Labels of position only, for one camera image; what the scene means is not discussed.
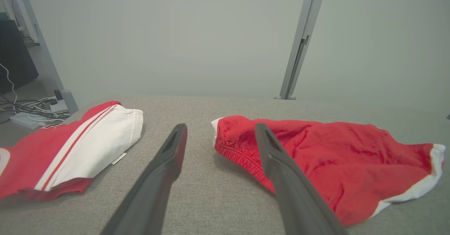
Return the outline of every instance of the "red stripe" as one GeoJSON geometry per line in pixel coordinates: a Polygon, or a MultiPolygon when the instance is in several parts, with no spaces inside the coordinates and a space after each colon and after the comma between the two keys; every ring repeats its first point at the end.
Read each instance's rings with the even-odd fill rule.
{"type": "Polygon", "coordinates": [[[58,170],[58,168],[61,166],[61,164],[64,162],[64,160],[66,159],[67,155],[69,155],[70,151],[72,150],[72,148],[74,147],[74,145],[77,143],[77,141],[80,139],[80,137],[83,135],[83,133],[89,128],[89,126],[91,124],[93,124],[95,121],[97,121],[97,119],[102,116],[104,113],[108,112],[109,109],[111,108],[109,107],[107,110],[105,110],[103,113],[101,113],[100,115],[97,116],[97,118],[95,118],[92,122],[90,122],[84,129],[83,131],[78,135],[77,139],[75,139],[75,141],[72,143],[72,145],[70,146],[69,150],[66,152],[66,154],[64,155],[64,157],[61,159],[61,161],[59,162],[58,166],[56,166],[56,168],[53,170],[53,172],[50,174],[49,178],[47,179],[47,181],[45,182],[45,184],[43,185],[43,187],[41,188],[41,190],[44,190],[48,183],[50,182],[50,179],[53,177],[53,175],[55,174],[55,172],[58,170]]]}

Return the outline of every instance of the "red and white garment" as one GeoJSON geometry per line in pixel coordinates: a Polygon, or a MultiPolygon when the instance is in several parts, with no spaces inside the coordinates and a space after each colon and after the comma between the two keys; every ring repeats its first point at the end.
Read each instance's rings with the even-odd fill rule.
{"type": "Polygon", "coordinates": [[[442,176],[444,145],[400,144],[373,125],[243,116],[212,121],[217,152],[273,193],[261,166],[257,123],[273,131],[343,225],[363,222],[391,203],[419,198],[442,176]]]}
{"type": "Polygon", "coordinates": [[[142,111],[110,101],[80,121],[44,126],[15,147],[0,147],[0,198],[24,192],[52,200],[82,193],[92,179],[140,139],[142,111]]]}

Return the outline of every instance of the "clothing tag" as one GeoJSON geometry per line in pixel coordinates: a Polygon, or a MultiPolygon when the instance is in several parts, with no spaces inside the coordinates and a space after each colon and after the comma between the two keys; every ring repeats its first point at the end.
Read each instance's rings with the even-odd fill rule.
{"type": "Polygon", "coordinates": [[[121,160],[123,157],[125,157],[127,153],[122,153],[118,158],[116,158],[111,165],[115,165],[117,162],[119,162],[119,160],[121,160]]]}

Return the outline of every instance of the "red fabric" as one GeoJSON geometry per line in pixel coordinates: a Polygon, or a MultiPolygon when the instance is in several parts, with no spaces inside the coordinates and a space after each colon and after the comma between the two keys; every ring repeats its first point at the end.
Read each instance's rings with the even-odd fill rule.
{"type": "Polygon", "coordinates": [[[88,110],[79,121],[68,125],[44,126],[24,137],[13,148],[2,147],[9,152],[10,157],[5,169],[0,171],[0,199],[22,191],[25,196],[39,200],[52,200],[66,192],[82,193],[92,178],[73,179],[65,182],[65,187],[56,187],[50,192],[35,190],[34,187],[74,131],[89,118],[115,104],[120,102],[110,101],[98,105],[88,110]]]}
{"type": "Polygon", "coordinates": [[[400,195],[431,173],[433,144],[405,145],[373,125],[345,122],[219,120],[215,149],[268,190],[255,138],[265,123],[344,225],[368,219],[378,202],[400,195]]]}

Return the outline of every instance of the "gray tabletop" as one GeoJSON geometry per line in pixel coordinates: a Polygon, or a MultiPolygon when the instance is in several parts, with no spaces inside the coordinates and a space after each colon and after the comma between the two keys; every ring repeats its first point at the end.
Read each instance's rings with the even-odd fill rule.
{"type": "MultiPolygon", "coordinates": [[[[103,170],[77,195],[41,202],[14,195],[0,200],[0,234],[98,234],[178,123],[188,126],[183,170],[169,197],[163,234],[284,234],[274,195],[212,146],[211,121],[243,115],[251,119],[347,121],[374,124],[404,144],[450,146],[450,121],[415,110],[314,101],[211,97],[117,97],[143,111],[142,138],[119,163],[103,170]]],[[[75,121],[80,110],[68,122],[75,121]]],[[[445,234],[450,230],[448,169],[425,196],[394,204],[349,234],[445,234]]]]}

